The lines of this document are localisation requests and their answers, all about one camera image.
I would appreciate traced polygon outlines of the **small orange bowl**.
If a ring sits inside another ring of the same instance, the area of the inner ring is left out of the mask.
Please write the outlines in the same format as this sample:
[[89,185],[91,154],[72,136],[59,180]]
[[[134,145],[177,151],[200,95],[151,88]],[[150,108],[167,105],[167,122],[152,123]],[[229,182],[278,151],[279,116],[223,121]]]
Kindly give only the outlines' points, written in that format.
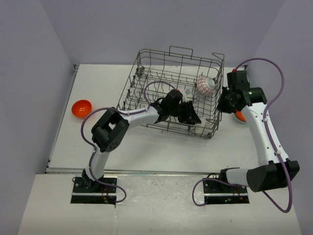
[[242,122],[246,122],[246,119],[244,118],[243,114],[240,111],[236,111],[235,117]]

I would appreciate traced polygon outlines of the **grey wire dish rack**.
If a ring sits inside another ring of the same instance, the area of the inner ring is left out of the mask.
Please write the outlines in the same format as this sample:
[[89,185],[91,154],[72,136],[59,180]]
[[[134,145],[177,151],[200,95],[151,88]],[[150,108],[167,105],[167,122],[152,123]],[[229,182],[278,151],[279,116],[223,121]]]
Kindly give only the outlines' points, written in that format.
[[190,48],[145,48],[137,53],[117,108],[129,112],[152,104],[161,116],[151,128],[210,139],[222,119],[217,105],[223,78],[224,54],[203,58]]

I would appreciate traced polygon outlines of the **large orange bowl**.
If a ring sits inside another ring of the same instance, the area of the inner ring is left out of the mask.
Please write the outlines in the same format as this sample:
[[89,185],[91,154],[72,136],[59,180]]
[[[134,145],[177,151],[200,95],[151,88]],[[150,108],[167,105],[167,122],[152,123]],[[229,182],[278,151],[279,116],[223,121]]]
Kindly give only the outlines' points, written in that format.
[[71,113],[77,118],[85,118],[91,111],[92,104],[85,99],[76,101],[71,107]]

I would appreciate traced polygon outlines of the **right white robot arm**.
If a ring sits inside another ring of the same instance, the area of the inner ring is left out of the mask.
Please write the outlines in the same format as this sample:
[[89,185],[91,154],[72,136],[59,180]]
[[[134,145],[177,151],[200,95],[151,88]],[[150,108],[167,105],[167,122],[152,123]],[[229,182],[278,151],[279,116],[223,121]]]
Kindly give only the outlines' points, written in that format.
[[257,150],[258,167],[228,168],[218,180],[219,189],[230,192],[236,185],[260,192],[291,185],[299,172],[297,161],[291,161],[282,148],[267,110],[267,99],[261,88],[234,90],[222,88],[217,109],[222,113],[240,111],[250,129]]

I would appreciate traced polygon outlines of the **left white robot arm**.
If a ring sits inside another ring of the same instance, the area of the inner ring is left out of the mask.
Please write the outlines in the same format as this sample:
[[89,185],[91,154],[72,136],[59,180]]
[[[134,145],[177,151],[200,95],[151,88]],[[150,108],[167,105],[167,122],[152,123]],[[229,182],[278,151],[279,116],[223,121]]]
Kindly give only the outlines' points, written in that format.
[[[89,141],[84,134],[85,123],[91,115],[103,110],[106,112],[92,127],[92,141]],[[108,156],[121,144],[128,130],[141,125],[163,122],[169,117],[177,118],[182,124],[201,124],[192,101],[183,102],[180,99],[166,101],[164,98],[160,98],[145,108],[125,112],[114,107],[106,107],[90,113],[83,120],[80,129],[83,140],[93,147],[88,166],[82,173],[85,188],[90,192],[99,191],[103,183],[101,178]]]

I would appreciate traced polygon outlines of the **small white bowl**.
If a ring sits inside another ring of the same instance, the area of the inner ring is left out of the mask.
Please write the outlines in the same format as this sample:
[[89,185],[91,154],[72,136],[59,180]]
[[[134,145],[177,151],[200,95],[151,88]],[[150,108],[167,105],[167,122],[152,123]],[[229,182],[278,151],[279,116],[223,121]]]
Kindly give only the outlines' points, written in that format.
[[212,132],[213,124],[206,119],[201,119],[201,123],[195,124],[195,134],[206,136]]

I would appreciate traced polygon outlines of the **red patterned white bowl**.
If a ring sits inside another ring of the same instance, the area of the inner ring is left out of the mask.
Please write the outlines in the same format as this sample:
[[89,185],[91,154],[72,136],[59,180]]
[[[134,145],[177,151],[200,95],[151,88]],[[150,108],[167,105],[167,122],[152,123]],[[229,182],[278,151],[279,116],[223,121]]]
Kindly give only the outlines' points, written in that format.
[[204,96],[210,96],[211,94],[213,94],[215,87],[216,85],[213,78],[206,76],[199,76],[197,78],[197,88],[200,94]]

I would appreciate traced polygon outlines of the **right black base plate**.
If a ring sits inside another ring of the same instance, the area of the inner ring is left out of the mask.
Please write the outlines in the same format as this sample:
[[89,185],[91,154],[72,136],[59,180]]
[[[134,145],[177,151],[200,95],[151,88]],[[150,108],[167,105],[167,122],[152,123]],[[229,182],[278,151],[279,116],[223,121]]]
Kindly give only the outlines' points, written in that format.
[[240,196],[247,193],[247,189],[243,187],[231,187],[217,181],[206,180],[203,182],[204,193],[229,194],[230,196]]

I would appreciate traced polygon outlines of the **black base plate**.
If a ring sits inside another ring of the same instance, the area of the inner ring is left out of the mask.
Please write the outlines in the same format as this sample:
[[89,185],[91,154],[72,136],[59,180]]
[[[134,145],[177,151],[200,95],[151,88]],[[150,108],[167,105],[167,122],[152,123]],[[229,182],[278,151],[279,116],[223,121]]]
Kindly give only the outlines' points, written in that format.
[[231,187],[217,181],[206,180],[203,182],[204,193],[229,194],[230,196],[240,196],[247,193],[247,189],[243,187]]
[[72,182],[74,183],[73,193],[103,193],[105,195],[116,193],[116,187],[99,184],[96,181],[92,181],[91,186],[88,186],[82,177],[73,177]]

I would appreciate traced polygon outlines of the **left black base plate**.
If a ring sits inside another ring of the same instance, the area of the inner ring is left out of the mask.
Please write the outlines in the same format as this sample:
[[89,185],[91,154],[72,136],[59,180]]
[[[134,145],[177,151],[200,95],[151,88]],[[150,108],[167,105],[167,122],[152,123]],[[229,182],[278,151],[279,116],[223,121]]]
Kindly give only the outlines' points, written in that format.
[[105,195],[116,193],[116,187],[99,184],[96,181],[92,181],[91,186],[88,186],[82,177],[73,177],[72,182],[74,183],[73,193],[103,193]]

